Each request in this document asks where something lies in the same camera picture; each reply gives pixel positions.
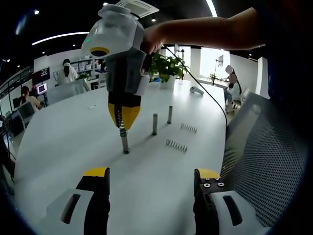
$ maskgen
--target metal spring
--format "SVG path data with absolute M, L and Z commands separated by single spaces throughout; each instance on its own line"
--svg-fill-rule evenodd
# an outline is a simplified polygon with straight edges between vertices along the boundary
M 167 140 L 166 141 L 166 146 L 169 146 L 169 147 L 171 147 L 171 148 L 173 148 L 175 150 L 178 150 L 180 152 L 183 152 L 183 153 L 186 153 L 187 148 L 188 148 L 187 146 L 179 144 L 179 143 L 177 143 L 175 141 L 172 141 L 172 140 Z
M 180 128 L 181 128 L 181 129 L 186 129 L 186 130 L 188 130 L 188 131 L 192 131 L 192 132 L 194 132 L 194 133 L 197 132 L 197 128 L 196 128 L 196 127 L 194 127 L 194 126 L 189 126 L 189 125 L 184 124 L 184 123 L 181 124 Z
M 127 137 L 127 131 L 125 130 L 121 110 L 117 111 L 117 121 L 118 121 L 119 135 L 121 137 Z

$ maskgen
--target white tabletop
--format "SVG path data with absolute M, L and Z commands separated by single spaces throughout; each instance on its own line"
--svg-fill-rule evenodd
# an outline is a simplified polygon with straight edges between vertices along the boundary
M 220 172 L 225 119 L 204 93 L 192 94 L 190 82 L 176 81 L 174 91 L 148 85 L 141 111 L 128 132 L 130 154 L 122 153 L 119 130 L 107 109 L 108 93 L 98 89 L 37 112 L 20 145 L 15 169 L 18 210 L 31 226 L 46 207 L 68 188 L 76 188 L 84 171 L 108 166 L 110 203 L 108 234 L 190 235 L 194 169 Z M 221 88 L 205 85 L 224 108 Z M 172 124 L 166 124 L 168 106 Z M 153 113 L 158 135 L 152 137 Z M 186 123 L 197 133 L 182 130 Z M 188 146 L 185 154 L 166 147 L 167 139 Z

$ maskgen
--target ceiling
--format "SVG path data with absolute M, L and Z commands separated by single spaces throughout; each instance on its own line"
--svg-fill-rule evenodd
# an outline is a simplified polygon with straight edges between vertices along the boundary
M 86 35 L 67 36 L 32 46 L 38 40 L 72 32 L 89 31 L 100 18 L 97 15 L 103 2 L 115 4 L 118 0 L 46 0 L 21 2 L 6 1 L 2 6 L 2 36 L 0 56 L 9 63 L 3 63 L 0 83 L 40 56 L 80 48 Z M 160 11 L 140 20 L 144 27 L 169 20 L 212 16 L 205 0 L 144 0 Z M 251 7 L 253 0 L 213 0 L 217 15 L 228 18 Z M 243 57 L 260 57 L 260 49 L 231 52 Z

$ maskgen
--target green plant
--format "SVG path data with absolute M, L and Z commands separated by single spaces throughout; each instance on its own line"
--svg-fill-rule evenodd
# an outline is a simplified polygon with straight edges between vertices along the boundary
M 168 79 L 170 79 L 170 76 L 177 75 L 177 78 L 181 78 L 183 70 L 186 71 L 184 66 L 181 64 L 180 59 L 155 53 L 152 58 L 149 75 L 153 77 L 154 74 L 158 73 L 161 78 L 161 82 L 163 83 L 167 82 Z
M 79 77 L 77 78 L 77 80 L 85 79 L 85 78 L 89 78 L 89 75 L 86 74 L 86 73 L 83 73 L 83 74 L 80 74 L 80 75 L 79 75 Z
M 210 75 L 210 78 L 211 78 L 212 80 L 216 80 L 216 79 L 218 79 L 218 78 L 217 78 L 217 76 L 216 76 L 216 75 L 214 75 L 214 74 L 211 74 L 211 75 Z

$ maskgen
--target computer monitor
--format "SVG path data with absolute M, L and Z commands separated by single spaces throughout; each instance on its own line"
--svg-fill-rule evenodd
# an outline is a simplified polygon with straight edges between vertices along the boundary
M 31 75 L 33 86 L 50 79 L 50 68 L 37 71 Z
M 44 83 L 37 87 L 37 95 L 41 95 L 47 91 L 47 84 Z
M 23 120 L 33 116 L 35 114 L 35 110 L 34 108 L 32 107 L 32 104 L 30 102 L 27 102 L 23 105 L 21 105 L 19 108 L 18 108 Z

